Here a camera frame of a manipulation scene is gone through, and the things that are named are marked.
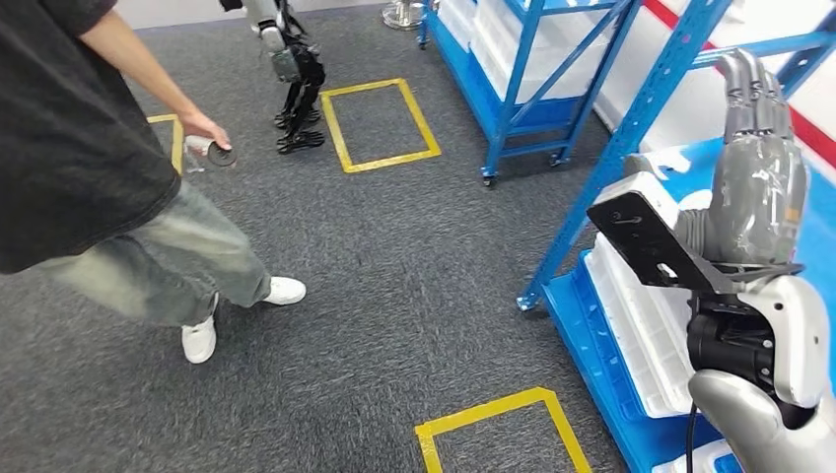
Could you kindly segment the person's hand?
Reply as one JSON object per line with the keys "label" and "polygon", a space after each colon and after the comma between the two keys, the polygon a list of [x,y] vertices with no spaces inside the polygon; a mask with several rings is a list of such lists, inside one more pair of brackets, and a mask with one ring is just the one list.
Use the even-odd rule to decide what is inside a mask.
{"label": "person's hand", "polygon": [[177,118],[185,136],[208,139],[224,151],[233,149],[226,130],[199,109],[179,113]]}

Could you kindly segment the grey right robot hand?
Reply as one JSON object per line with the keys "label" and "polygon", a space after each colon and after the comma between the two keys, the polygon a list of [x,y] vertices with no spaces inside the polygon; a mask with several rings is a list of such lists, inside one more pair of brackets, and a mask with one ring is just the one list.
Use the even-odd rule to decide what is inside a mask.
{"label": "grey right robot hand", "polygon": [[715,265],[772,266],[793,260],[808,188],[789,107],[776,77],[750,51],[718,62],[726,81],[724,147],[708,207],[680,212],[682,246]]}

